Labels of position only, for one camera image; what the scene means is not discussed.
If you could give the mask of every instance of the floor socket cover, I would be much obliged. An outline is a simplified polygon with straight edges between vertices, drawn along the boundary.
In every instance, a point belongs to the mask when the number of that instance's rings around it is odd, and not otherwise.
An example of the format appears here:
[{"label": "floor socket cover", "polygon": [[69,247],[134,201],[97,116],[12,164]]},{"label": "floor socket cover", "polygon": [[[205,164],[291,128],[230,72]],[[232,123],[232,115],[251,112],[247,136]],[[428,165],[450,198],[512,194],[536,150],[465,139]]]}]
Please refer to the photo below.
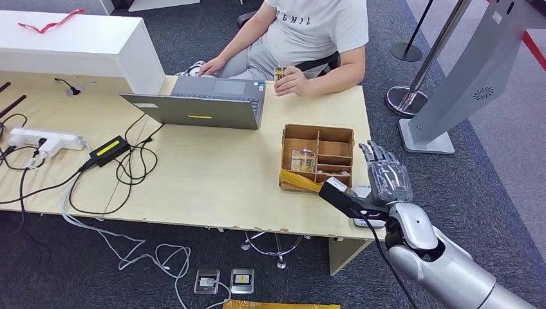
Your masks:
[{"label": "floor socket cover", "polygon": [[212,282],[213,280],[220,280],[219,269],[198,269],[193,292],[195,294],[218,293],[218,283]]},{"label": "floor socket cover", "polygon": [[252,294],[254,292],[254,269],[233,268],[231,270],[231,293]]}]

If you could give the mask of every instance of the white t-shirt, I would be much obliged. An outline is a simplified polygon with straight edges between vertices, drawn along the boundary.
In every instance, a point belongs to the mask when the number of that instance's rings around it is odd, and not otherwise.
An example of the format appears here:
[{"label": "white t-shirt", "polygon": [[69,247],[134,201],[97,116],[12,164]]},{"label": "white t-shirt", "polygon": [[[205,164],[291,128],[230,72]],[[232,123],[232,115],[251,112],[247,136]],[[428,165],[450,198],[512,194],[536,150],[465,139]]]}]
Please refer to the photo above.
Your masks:
[{"label": "white t-shirt", "polygon": [[366,0],[265,0],[277,19],[264,34],[280,65],[347,52],[368,42]]}]

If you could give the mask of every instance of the robot finger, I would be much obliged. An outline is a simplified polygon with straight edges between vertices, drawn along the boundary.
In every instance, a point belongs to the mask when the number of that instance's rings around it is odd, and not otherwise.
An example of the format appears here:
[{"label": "robot finger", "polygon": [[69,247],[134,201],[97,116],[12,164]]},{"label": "robot finger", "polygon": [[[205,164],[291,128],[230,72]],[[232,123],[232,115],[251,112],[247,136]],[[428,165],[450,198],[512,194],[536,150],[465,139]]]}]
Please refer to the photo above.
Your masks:
[{"label": "robot finger", "polygon": [[376,160],[385,160],[385,153],[382,148],[379,148],[373,140],[369,140],[368,144],[372,147],[372,152]]},{"label": "robot finger", "polygon": [[385,150],[385,148],[383,148],[383,146],[381,145],[377,145],[377,149],[379,149],[381,151],[381,155],[383,155],[383,157],[385,158],[385,160],[389,160],[389,155],[387,153],[387,150]]},{"label": "robot finger", "polygon": [[373,158],[372,153],[370,152],[370,150],[368,149],[368,146],[366,146],[366,144],[359,144],[359,147],[362,150],[362,152],[364,153],[364,158],[366,159],[366,162],[375,161],[375,159]]},{"label": "robot finger", "polygon": [[387,160],[394,163],[400,163],[393,153],[387,153]]}]

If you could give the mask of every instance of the man's right hand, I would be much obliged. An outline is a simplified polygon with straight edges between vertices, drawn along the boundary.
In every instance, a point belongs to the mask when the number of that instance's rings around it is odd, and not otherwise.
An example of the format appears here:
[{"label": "man's right hand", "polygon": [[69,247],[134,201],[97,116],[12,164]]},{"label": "man's right hand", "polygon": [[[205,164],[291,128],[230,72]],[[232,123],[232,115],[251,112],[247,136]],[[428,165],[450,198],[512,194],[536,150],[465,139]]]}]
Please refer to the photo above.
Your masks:
[{"label": "man's right hand", "polygon": [[222,56],[218,56],[209,62],[205,63],[201,69],[199,70],[199,73],[197,73],[197,76],[201,75],[211,75],[219,71],[223,68],[227,60],[225,60]]}]

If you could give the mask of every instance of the cardboard compartment organizer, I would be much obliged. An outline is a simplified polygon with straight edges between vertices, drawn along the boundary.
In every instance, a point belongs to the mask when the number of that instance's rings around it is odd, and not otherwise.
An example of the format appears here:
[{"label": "cardboard compartment organizer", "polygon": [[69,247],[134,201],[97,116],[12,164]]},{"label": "cardboard compartment organizer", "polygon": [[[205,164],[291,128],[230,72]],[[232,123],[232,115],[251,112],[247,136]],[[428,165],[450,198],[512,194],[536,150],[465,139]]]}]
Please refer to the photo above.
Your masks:
[{"label": "cardboard compartment organizer", "polygon": [[[310,191],[283,180],[283,172],[290,172],[311,180],[325,182],[334,176],[348,187],[352,186],[354,132],[338,127],[317,127],[287,124],[283,132],[283,157],[281,159],[282,189]],[[311,171],[292,170],[292,151],[307,149],[314,155]]]}]

